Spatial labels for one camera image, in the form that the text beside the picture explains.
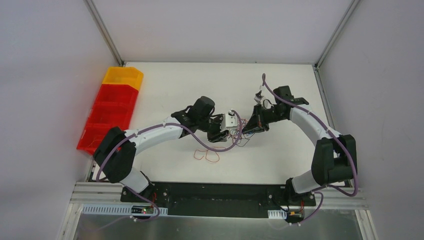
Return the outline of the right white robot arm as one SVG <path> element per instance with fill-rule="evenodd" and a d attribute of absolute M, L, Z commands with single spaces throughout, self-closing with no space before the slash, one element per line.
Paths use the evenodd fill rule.
<path fill-rule="evenodd" d="M 284 201 L 296 205 L 313 190 L 354 179 L 358 171 L 354 137 L 326 126 L 313 113 L 307 100 L 292 95 L 289 86 L 280 86 L 272 93 L 275 103 L 270 105 L 266 104 L 268 99 L 261 90 L 255 94 L 256 105 L 242 133 L 266 132 L 271 123 L 288 120 L 297 125 L 314 145 L 310 170 L 286 181 Z"/>

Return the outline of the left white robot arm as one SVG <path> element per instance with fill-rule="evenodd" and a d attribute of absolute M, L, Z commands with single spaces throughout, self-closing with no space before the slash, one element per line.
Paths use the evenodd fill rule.
<path fill-rule="evenodd" d="M 93 154 L 99 166 L 96 180 L 120 183 L 130 187 L 140 202 L 152 198 L 153 189 L 148 178 L 133 166 L 135 156 L 142 151 L 170 140 L 177 140 L 196 131 L 207 134 L 210 143 L 225 142 L 238 125 L 234 112 L 214 114 L 215 102 L 201 96 L 193 105 L 176 111 L 160 124 L 145 129 L 122 130 L 111 128 Z"/>

